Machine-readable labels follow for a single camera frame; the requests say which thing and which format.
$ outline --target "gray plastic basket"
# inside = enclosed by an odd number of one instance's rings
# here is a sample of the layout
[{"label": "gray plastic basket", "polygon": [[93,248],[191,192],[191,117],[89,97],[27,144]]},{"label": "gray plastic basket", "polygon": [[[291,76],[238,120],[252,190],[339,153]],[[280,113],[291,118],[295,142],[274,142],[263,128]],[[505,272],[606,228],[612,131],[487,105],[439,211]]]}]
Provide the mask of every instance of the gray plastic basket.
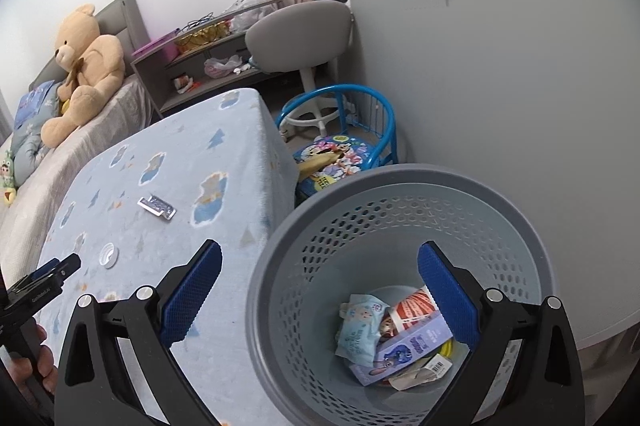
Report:
[{"label": "gray plastic basket", "polygon": [[[334,356],[338,306],[352,293],[389,304],[423,285],[418,247],[434,240],[451,263],[512,300],[557,294],[545,250],[529,222],[492,189],[452,171],[397,165],[365,171],[300,205],[275,231],[255,268],[247,337],[258,378],[295,425],[418,425],[468,353],[456,343],[454,369],[404,392],[364,388]],[[509,380],[512,342],[482,409]]]}]

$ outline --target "wet wipes package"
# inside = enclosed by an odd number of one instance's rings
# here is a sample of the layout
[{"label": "wet wipes package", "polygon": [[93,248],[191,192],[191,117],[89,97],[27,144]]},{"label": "wet wipes package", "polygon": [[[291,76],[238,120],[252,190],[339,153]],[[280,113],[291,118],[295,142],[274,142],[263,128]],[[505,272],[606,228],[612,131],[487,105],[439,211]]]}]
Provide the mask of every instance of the wet wipes package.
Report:
[{"label": "wet wipes package", "polygon": [[430,354],[452,338],[444,317],[436,311],[413,327],[401,332],[388,342],[380,343],[376,352],[373,368],[358,363],[349,368],[360,383],[367,386],[402,370],[409,363]]},{"label": "wet wipes package", "polygon": [[335,355],[372,368],[380,340],[380,323],[388,305],[367,294],[352,294],[344,311]]}]

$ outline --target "gray headboard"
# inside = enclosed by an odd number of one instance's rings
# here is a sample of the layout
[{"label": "gray headboard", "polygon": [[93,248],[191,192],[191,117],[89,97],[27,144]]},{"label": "gray headboard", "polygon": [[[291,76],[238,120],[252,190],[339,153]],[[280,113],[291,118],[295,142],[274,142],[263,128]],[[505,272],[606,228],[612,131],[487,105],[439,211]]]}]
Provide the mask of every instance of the gray headboard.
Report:
[{"label": "gray headboard", "polygon": [[[150,41],[136,0],[114,0],[98,12],[95,17],[98,19],[101,34],[117,36],[122,43],[126,66],[125,77],[131,75],[133,73],[131,54]],[[29,85],[29,90],[48,80],[60,82],[65,78],[66,72],[51,57],[36,79]]]}]

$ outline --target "basket rim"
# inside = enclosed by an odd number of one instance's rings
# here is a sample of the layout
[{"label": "basket rim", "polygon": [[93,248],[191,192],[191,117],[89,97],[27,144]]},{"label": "basket rim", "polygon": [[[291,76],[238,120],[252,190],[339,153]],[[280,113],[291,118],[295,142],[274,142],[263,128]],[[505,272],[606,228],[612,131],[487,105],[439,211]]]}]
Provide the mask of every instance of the basket rim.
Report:
[{"label": "basket rim", "polygon": [[515,205],[486,184],[449,168],[427,164],[389,165],[361,171],[340,180],[305,200],[276,228],[255,265],[246,299],[246,340],[256,376],[276,408],[293,424],[335,426],[298,396],[276,362],[268,325],[269,301],[273,289],[270,281],[289,246],[300,235],[300,230],[312,224],[317,215],[322,215],[337,203],[363,191],[389,184],[414,183],[452,187],[476,197],[498,211],[513,225],[529,248],[540,275],[542,298],[548,295],[561,297],[550,258],[538,233]]}]

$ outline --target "gray chair backrest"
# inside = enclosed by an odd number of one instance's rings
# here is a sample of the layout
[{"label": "gray chair backrest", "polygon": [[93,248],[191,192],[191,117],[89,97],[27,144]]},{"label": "gray chair backrest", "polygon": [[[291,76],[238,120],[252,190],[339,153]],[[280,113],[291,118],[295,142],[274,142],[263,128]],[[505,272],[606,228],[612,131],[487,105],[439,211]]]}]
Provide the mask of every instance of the gray chair backrest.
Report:
[{"label": "gray chair backrest", "polygon": [[[150,41],[136,0],[114,0],[98,12],[95,17],[98,19],[101,34],[111,34],[120,40],[124,50],[125,76],[131,75],[133,73],[131,68],[133,51]],[[29,85],[29,90],[48,80],[60,82],[65,79],[66,72],[51,57],[36,79]]]},{"label": "gray chair backrest", "polygon": [[263,17],[246,47],[264,72],[311,68],[340,56],[349,44],[351,11],[337,1],[298,3]]}]

